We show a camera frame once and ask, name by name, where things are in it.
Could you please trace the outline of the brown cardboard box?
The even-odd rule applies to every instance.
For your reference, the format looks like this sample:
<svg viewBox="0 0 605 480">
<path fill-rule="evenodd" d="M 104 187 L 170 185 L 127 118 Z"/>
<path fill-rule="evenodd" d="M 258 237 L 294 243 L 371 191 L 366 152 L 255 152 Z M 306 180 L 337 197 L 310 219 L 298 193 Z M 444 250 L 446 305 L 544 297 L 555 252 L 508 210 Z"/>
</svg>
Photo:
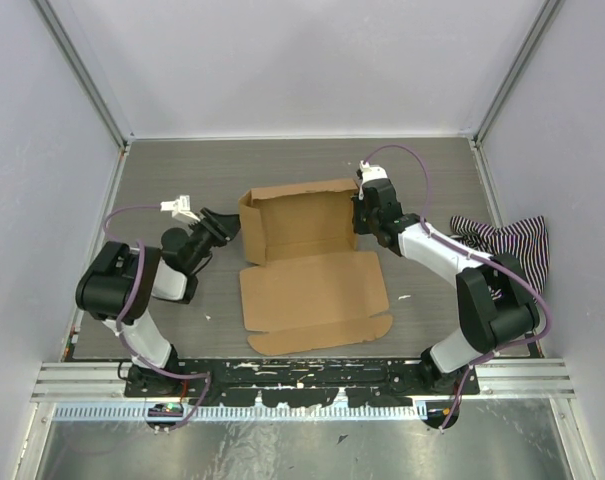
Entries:
<svg viewBox="0 0 605 480">
<path fill-rule="evenodd" d="M 259 187 L 238 201 L 250 347 L 281 356 L 375 341 L 393 324 L 379 257 L 353 231 L 354 180 Z"/>
</svg>

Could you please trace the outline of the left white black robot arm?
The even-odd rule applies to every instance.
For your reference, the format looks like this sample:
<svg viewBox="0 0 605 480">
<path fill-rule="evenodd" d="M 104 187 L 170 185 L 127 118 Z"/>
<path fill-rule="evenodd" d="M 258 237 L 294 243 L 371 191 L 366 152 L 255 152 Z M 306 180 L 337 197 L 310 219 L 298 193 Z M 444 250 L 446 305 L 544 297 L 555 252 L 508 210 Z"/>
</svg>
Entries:
<svg viewBox="0 0 605 480">
<path fill-rule="evenodd" d="M 113 218 L 132 206 L 117 209 L 103 221 L 109 240 L 79 280 L 77 307 L 113 332 L 131 356 L 125 381 L 137 390 L 163 397 L 176 394 L 204 374 L 185 374 L 176 347 L 159 331 L 152 318 L 151 299 L 188 304 L 193 299 L 199 273 L 208 266 L 213 250 L 231 242 L 240 232 L 237 214 L 221 214 L 208 208 L 195 213 L 188 198 L 140 210 L 168 213 L 185 226 L 166 230 L 158 247 L 139 242 L 135 248 L 113 237 Z"/>
</svg>

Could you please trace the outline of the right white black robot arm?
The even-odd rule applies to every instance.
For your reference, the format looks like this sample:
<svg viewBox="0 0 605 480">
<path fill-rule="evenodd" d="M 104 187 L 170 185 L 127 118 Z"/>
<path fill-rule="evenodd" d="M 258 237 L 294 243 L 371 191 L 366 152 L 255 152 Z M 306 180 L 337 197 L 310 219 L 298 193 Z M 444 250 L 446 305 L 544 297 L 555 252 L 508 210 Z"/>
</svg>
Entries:
<svg viewBox="0 0 605 480">
<path fill-rule="evenodd" d="M 513 255 L 477 252 L 443 236 L 418 215 L 405 214 L 387 178 L 363 181 L 352 202 L 357 234 L 373 235 L 380 246 L 455 288 L 458 327 L 420 356 L 419 371 L 429 392 L 448 392 L 459 369 L 539 325 L 533 293 L 523 285 L 524 272 Z"/>
</svg>

